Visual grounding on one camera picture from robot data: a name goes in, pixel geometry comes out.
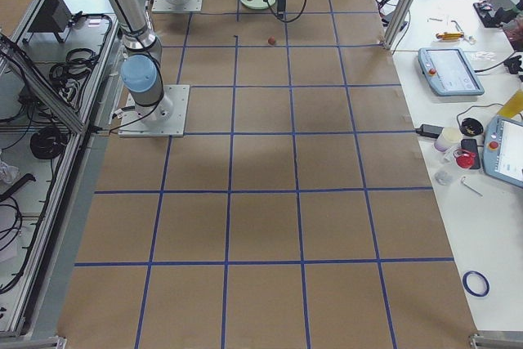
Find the metal mounting plate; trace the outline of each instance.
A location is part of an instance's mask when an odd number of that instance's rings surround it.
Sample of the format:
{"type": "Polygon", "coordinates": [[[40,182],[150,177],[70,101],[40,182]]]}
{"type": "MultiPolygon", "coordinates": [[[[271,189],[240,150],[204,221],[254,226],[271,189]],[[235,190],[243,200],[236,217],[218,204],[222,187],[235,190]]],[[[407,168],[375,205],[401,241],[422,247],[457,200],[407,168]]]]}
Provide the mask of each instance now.
{"type": "MultiPolygon", "coordinates": [[[[189,104],[189,85],[165,85],[165,94],[173,103],[172,115],[165,121],[158,122],[136,122],[129,126],[120,128],[120,136],[183,136],[186,128],[187,105],[189,104]]],[[[134,105],[131,95],[127,97],[126,106],[134,105]]],[[[125,112],[122,124],[138,120],[136,111],[125,112]]]]}
{"type": "Polygon", "coordinates": [[[203,0],[189,0],[187,3],[176,5],[167,0],[154,0],[152,12],[162,14],[181,14],[187,12],[201,12],[203,0]]]}

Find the blue tape roll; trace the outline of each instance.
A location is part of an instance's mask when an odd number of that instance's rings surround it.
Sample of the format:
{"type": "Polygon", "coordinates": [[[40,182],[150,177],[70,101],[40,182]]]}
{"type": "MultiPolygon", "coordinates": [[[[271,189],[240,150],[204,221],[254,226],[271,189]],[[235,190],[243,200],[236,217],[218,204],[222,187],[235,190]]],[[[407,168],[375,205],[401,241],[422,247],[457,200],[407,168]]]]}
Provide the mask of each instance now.
{"type": "Polygon", "coordinates": [[[485,277],[484,275],[482,275],[479,271],[467,271],[464,275],[463,275],[463,287],[465,288],[465,290],[467,291],[467,293],[470,293],[472,296],[475,296],[477,298],[484,298],[487,294],[489,294],[489,291],[490,291],[490,284],[489,284],[489,281],[487,280],[487,277],[485,277]],[[478,293],[478,292],[474,292],[470,286],[468,286],[468,277],[471,276],[471,275],[477,275],[478,277],[481,278],[481,280],[483,280],[483,283],[485,284],[485,291],[483,291],[482,293],[478,293]]]}

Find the black power adapter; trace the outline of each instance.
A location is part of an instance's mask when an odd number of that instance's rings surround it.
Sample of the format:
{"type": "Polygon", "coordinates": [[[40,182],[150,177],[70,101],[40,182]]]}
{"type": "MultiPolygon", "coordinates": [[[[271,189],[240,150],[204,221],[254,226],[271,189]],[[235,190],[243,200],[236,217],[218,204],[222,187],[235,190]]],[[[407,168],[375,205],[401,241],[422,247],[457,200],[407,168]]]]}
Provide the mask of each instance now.
{"type": "Polygon", "coordinates": [[[443,131],[443,127],[432,126],[431,124],[422,124],[419,128],[416,128],[416,133],[427,138],[438,139],[438,136],[443,131]]]}

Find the blue joint cap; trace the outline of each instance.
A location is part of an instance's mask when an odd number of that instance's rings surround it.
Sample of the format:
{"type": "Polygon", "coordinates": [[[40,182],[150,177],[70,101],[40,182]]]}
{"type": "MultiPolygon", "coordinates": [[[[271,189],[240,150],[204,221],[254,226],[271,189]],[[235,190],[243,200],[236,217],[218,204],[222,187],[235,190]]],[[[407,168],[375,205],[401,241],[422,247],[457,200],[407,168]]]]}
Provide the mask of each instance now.
{"type": "Polygon", "coordinates": [[[158,70],[145,55],[134,55],[125,60],[120,70],[125,86],[135,93],[147,92],[154,86],[158,70]]]}

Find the yellow screwdriver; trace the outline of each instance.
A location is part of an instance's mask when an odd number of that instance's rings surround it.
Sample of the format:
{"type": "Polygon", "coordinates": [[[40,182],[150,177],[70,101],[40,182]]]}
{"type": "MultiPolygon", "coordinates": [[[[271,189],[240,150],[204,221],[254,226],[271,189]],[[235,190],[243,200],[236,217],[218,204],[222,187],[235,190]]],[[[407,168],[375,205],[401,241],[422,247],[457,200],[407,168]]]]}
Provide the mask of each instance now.
{"type": "Polygon", "coordinates": [[[448,40],[458,40],[465,36],[464,32],[444,32],[436,33],[436,38],[438,40],[448,41],[448,40]]]}

